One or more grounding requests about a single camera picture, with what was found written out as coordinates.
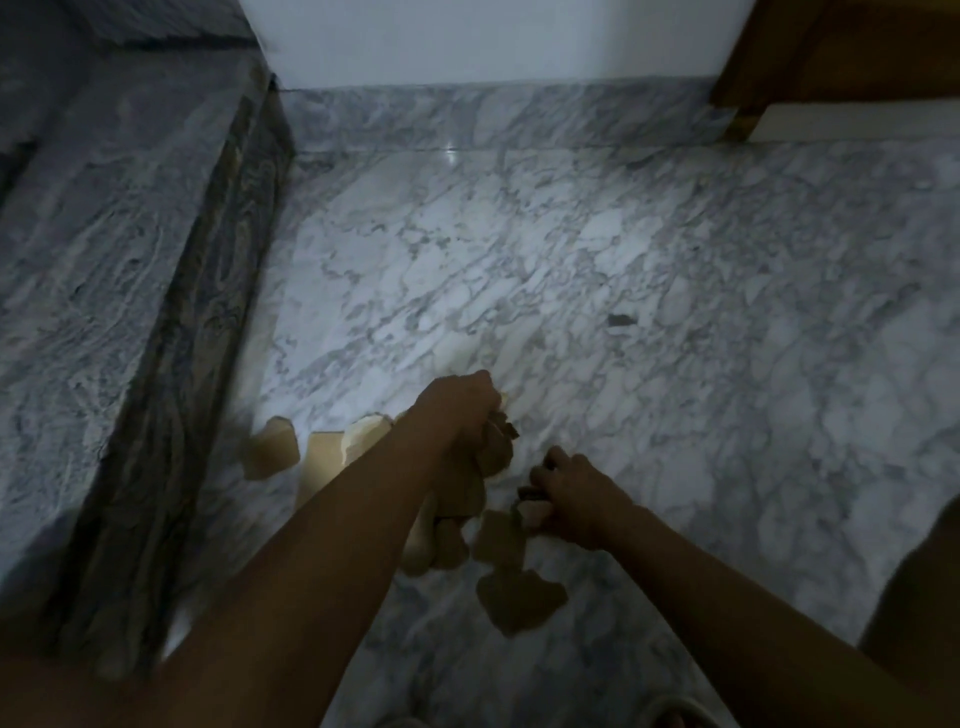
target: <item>marble skirting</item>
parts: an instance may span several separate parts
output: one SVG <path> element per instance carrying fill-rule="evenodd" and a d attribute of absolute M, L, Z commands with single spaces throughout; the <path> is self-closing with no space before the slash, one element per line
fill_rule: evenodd
<path fill-rule="evenodd" d="M 298 152 L 707 144 L 712 78 L 333 88 L 280 94 Z"/>
<path fill-rule="evenodd" d="M 148 667 L 291 153 L 240 51 L 117 53 L 0 216 L 0 614 Z"/>

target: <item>left hand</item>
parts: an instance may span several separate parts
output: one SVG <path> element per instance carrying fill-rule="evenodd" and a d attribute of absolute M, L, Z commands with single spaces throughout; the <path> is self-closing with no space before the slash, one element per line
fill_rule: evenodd
<path fill-rule="evenodd" d="M 445 447 L 462 440 L 472 448 L 483 445 L 484 423 L 500 406 L 500 393 L 490 372 L 442 376 L 423 390 L 400 425 L 415 427 Z"/>

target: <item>marble baseboard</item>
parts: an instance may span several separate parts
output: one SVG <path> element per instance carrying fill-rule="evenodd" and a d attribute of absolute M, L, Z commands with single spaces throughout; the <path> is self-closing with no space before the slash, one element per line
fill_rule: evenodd
<path fill-rule="evenodd" d="M 299 152 L 707 144 L 712 78 L 283 91 Z"/>

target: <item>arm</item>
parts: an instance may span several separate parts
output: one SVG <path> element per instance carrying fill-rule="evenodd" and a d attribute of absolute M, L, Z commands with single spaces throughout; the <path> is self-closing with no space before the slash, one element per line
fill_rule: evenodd
<path fill-rule="evenodd" d="M 438 379 L 228 585 L 117 725 L 320 724 L 445 450 L 479 445 L 490 376 Z"/>
<path fill-rule="evenodd" d="M 955 725 L 853 647 L 634 505 L 583 455 L 552 448 L 530 478 L 554 504 L 547 528 L 610 552 L 744 728 Z"/>

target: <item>marble tile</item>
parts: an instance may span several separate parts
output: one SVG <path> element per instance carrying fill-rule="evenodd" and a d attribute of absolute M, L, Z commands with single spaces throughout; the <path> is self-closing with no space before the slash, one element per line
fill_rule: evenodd
<path fill-rule="evenodd" d="M 237 0 L 65 0 L 100 40 L 124 45 L 171 38 L 253 40 Z"/>
<path fill-rule="evenodd" d="M 732 119 L 712 78 L 284 91 L 300 152 L 705 144 Z"/>
<path fill-rule="evenodd" d="M 101 607 L 104 631 L 145 629 L 117 605 L 151 621 L 172 567 L 156 554 L 179 551 L 190 473 L 186 505 L 163 485 L 203 471 L 217 357 L 267 238 L 279 162 L 247 135 L 268 81 L 246 52 L 115 54 L 0 210 L 0 611 L 56 585 L 47 608 L 74 656 L 104 649 L 85 628 Z M 260 185 L 263 208 L 238 185 Z M 105 579 L 124 570 L 134 596 Z"/>
<path fill-rule="evenodd" d="M 960 494 L 958 203 L 956 140 L 302 159 L 244 427 L 282 414 L 304 439 L 486 367 L 522 434 L 492 507 L 547 445 L 581 450 L 853 642 Z M 178 638 L 296 488 L 213 478 Z M 536 540 L 527 567 L 570 602 L 513 640 L 481 565 L 398 575 L 324 725 L 633 725 L 665 691 L 732 725 L 611 559 Z"/>
<path fill-rule="evenodd" d="M 55 0 L 0 0 L 0 199 L 94 57 L 92 43 Z"/>

